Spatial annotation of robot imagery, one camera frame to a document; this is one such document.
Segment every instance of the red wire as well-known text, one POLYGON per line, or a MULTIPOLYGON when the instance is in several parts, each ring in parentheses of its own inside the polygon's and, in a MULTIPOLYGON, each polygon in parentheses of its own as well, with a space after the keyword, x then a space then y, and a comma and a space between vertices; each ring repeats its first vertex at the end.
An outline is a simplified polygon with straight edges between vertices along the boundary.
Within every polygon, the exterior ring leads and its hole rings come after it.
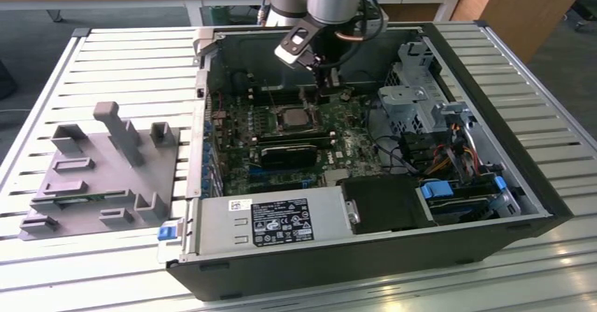
POLYGON ((443 146, 445 146, 443 144, 439 144, 439 145, 437 146, 435 150, 433 151, 433 156, 437 156, 437 151, 438 151, 438 149, 441 149, 443 146))
POLYGON ((222 93, 221 92, 217 92, 217 100, 218 100, 217 116, 219 116, 219 111, 222 111, 222 93))

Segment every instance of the barcode sticker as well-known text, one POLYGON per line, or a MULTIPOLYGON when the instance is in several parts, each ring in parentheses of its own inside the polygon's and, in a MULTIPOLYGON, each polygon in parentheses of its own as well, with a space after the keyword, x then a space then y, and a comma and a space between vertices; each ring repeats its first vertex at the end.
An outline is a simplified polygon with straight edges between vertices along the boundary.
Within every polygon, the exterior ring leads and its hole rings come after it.
POLYGON ((227 210, 229 211, 245 211, 250 209, 250 204, 253 203, 251 199, 237 199, 227 201, 227 210))

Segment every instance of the motherboard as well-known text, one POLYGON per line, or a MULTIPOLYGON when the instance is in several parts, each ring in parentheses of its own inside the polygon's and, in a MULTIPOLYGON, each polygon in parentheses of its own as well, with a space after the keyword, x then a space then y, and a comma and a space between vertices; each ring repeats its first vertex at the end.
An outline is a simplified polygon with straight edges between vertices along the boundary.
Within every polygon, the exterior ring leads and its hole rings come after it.
POLYGON ((365 130, 370 96, 346 89, 310 104, 299 94, 215 95, 213 145, 223 195, 333 186, 381 173, 365 130))

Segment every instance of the blue drive bracket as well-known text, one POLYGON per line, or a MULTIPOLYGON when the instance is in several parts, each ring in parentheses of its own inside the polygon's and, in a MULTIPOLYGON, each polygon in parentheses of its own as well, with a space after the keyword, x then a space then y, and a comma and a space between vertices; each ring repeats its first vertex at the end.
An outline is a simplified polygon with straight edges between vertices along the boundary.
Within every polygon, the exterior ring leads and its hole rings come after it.
POLYGON ((421 193, 425 199, 450 197, 454 195, 447 181, 430 181, 421 186, 421 193))

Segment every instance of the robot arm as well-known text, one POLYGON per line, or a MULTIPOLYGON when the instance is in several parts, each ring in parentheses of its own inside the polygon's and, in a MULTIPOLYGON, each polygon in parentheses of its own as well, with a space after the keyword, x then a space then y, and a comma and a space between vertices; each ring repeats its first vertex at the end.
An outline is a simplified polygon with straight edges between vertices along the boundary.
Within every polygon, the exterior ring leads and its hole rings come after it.
POLYGON ((267 26, 293 25, 274 53, 281 61, 309 69, 319 88, 338 86, 339 65, 355 54, 359 43, 383 28, 382 12, 373 0, 271 0, 267 26), (369 23, 374 33, 365 36, 369 23), (361 36, 354 36, 358 27, 361 36))

